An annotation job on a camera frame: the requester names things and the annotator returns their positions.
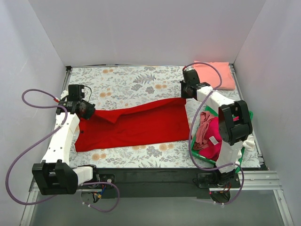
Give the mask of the red t shirt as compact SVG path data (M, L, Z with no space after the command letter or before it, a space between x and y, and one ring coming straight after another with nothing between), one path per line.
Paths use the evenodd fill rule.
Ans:
M175 142L189 138L186 100L180 97L117 109L96 110L80 120L77 152Z

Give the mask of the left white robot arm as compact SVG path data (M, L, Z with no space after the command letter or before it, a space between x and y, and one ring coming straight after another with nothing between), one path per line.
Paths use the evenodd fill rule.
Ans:
M41 163L32 167L33 177L42 195L74 194L78 186L96 188L100 177L95 165L69 166L70 149L81 119L88 120L95 105L86 101L85 85L69 85L58 102L55 116L56 132Z

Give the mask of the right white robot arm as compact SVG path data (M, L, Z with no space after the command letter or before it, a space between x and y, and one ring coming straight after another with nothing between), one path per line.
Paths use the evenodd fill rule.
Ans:
M206 104L218 114L218 133L222 139L220 154L214 166L197 166L201 170L197 175L197 182L206 186L226 186L235 178L236 170L240 167L238 160L242 144L253 132L247 103L227 98L208 83L200 82L194 69L185 66L182 73L181 96Z

